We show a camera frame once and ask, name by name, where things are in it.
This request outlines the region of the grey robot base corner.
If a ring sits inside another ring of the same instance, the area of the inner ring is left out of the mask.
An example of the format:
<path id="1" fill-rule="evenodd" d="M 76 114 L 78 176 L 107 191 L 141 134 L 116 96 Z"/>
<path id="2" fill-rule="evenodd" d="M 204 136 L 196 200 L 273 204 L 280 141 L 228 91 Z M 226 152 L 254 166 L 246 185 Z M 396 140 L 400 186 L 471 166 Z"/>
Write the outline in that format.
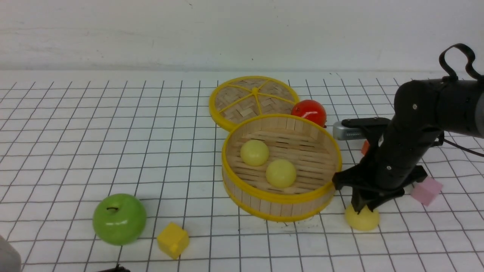
<path id="1" fill-rule="evenodd" d="M 22 260 L 19 252 L 10 243 L 0 236 L 0 271 L 20 272 Z"/>

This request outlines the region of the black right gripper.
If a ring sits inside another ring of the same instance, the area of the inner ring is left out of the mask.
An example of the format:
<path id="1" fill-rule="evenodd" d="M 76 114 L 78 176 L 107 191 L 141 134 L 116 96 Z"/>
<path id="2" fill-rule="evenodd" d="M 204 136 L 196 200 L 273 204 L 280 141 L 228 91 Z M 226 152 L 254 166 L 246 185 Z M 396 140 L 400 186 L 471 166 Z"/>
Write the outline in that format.
<path id="1" fill-rule="evenodd" d="M 352 188 L 351 205 L 357 214 L 366 206 L 373 212 L 402 197 L 408 184 L 423 181 L 427 173 L 418 162 L 429 148 L 443 144 L 442 130 L 404 131 L 383 117 L 351 119 L 349 126 L 363 131 L 370 148 L 358 164 L 334 174 L 332 183 L 337 190 Z"/>

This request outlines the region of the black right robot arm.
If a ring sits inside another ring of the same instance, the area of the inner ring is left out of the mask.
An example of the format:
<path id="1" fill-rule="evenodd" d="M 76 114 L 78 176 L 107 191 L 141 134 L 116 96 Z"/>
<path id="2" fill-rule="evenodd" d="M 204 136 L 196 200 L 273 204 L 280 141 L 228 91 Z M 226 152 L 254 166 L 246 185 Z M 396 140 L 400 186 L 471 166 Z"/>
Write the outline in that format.
<path id="1" fill-rule="evenodd" d="M 370 144 L 358 164 L 332 177 L 336 189 L 352 188 L 355 212 L 373 211 L 424 181 L 428 174 L 418 162 L 429 148 L 443 144 L 446 131 L 483 138 L 483 81 L 413 80 L 398 88 L 394 110 L 392 119 L 341 122 Z"/>

